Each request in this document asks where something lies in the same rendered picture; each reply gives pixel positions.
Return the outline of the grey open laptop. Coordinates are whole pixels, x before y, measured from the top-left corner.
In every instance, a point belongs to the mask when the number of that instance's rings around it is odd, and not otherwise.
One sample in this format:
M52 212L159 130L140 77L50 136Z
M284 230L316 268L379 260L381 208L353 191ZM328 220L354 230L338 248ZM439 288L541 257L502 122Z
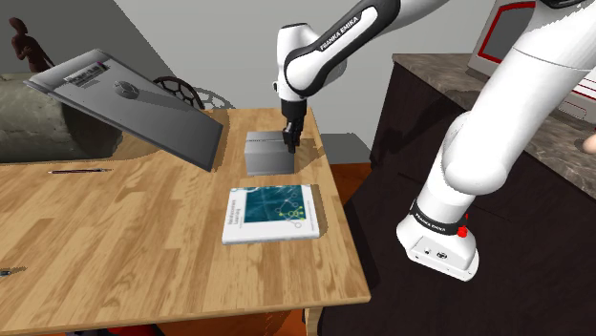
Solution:
M209 172L223 125L99 49L24 82Z

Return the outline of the dark robot stand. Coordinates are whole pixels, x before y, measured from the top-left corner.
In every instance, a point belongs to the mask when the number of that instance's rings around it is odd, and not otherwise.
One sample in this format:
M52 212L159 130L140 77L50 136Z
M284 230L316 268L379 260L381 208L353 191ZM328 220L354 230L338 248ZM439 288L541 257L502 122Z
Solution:
M329 307L321 336L596 336L596 199L529 155L469 211L479 270L462 282L411 262L396 238L433 161L376 166L345 205L372 297Z

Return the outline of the dark cabinet with marble top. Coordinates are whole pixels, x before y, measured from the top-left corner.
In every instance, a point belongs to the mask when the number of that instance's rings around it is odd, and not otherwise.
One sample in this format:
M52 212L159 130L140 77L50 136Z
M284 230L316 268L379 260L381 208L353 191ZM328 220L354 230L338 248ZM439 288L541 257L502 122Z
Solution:
M388 164L422 182L455 117L471 109L487 77L462 53L394 54L394 68L373 141L373 169ZM596 155L582 143L596 126L560 110L550 114L515 163L502 192L569 186L596 200Z

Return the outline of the white and red appliance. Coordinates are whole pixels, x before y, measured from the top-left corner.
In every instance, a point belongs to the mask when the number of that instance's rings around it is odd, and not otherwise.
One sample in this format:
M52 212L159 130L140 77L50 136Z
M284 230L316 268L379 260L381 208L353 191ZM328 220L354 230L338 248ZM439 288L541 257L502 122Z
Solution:
M487 79L501 63L531 19L536 0L496 0L468 67ZM570 92L559 110L596 124L596 67Z

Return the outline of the grey-green sofa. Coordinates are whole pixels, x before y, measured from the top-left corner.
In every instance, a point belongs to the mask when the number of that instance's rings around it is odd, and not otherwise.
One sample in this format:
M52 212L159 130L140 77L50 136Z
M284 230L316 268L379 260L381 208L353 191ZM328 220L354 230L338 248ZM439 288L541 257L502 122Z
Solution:
M122 132L29 88L31 73L0 74L0 163L108 158Z

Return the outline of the dark red pen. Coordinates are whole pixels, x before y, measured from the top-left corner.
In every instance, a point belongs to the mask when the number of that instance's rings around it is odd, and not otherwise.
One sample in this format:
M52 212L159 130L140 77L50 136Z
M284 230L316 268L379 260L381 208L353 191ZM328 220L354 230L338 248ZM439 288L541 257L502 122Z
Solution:
M112 169L105 168L92 168L92 169L73 169L73 170L51 170L48 173L52 175L64 175L64 174L88 174L88 173L105 173L110 172Z

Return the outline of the brown human figure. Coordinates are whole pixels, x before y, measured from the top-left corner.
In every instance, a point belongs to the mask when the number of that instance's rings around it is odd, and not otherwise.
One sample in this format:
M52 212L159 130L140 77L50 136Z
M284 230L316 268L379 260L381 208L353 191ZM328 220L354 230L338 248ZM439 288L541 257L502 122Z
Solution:
M29 35L27 26L21 19L12 17L9 23L16 31L16 35L11 39L15 54L19 60L28 60L32 73L42 73L54 67L43 48Z

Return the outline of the wooden table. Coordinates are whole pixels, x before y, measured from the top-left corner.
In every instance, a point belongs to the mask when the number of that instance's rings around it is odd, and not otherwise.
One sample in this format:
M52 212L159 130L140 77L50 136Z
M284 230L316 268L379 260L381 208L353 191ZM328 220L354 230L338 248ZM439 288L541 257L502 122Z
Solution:
M216 110L225 127L211 172L127 136L99 161L0 165L0 336L304 309L370 290L316 125L308 115L292 175L251 177L245 137L275 109ZM52 175L51 170L105 168ZM316 240L222 244L233 187L310 184Z

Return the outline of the black round-backed chair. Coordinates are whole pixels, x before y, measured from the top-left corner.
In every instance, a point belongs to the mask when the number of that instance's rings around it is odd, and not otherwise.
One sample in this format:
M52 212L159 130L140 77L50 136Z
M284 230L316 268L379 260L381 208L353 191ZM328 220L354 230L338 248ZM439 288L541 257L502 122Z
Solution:
M184 80L175 76L160 76L154 79L153 82L192 107L198 110L205 109L197 91Z

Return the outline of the white and teal book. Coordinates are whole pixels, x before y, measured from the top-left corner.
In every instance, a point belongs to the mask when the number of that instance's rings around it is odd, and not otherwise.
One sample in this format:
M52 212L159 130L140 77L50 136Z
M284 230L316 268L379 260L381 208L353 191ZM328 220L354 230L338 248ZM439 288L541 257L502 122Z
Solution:
M310 184L232 188L222 244L318 239Z

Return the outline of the grey box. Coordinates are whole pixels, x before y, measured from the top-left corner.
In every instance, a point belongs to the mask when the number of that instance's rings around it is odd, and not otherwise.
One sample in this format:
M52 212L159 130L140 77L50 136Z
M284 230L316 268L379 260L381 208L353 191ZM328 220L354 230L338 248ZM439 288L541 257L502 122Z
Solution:
M294 154L288 151L281 131L248 132L245 166L249 176L294 173Z

